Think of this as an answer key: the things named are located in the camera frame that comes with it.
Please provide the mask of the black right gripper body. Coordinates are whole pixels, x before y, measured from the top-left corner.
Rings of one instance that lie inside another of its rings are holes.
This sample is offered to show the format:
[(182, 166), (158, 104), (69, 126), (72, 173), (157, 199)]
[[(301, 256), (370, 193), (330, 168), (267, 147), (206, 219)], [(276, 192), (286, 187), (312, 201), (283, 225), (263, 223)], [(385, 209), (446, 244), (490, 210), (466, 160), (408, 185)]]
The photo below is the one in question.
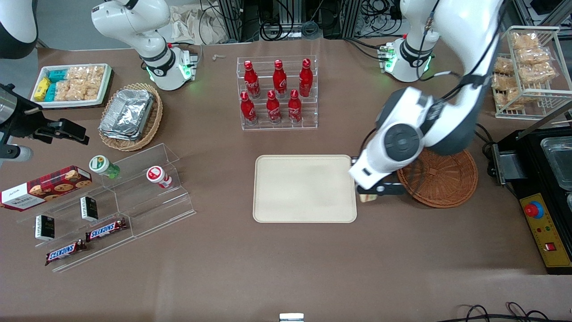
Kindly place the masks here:
[(13, 91), (14, 85), (1, 86), (1, 145), (7, 145), (13, 137), (31, 137), (31, 139), (50, 144), (50, 138), (40, 136), (37, 130), (43, 130), (49, 120), (41, 112), (39, 105), (27, 100)]

